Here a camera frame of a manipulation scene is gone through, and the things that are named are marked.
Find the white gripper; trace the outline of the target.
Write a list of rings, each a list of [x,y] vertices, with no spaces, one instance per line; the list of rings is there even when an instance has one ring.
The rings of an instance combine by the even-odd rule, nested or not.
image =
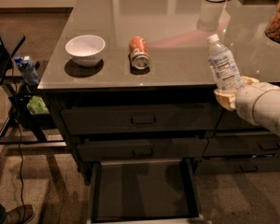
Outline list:
[[[280,91],[280,87],[266,82],[259,82],[253,77],[241,76],[244,88],[234,93],[223,93],[221,90],[214,90],[217,102],[229,111],[236,109],[237,115],[245,121],[257,125],[253,118],[253,109],[257,100],[264,94],[272,91]]]

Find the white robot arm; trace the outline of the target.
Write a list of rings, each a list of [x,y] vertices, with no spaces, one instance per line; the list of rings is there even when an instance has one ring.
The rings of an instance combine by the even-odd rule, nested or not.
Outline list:
[[[252,125],[261,126],[280,136],[280,87],[242,77],[245,86],[237,92],[215,89],[218,103]]]

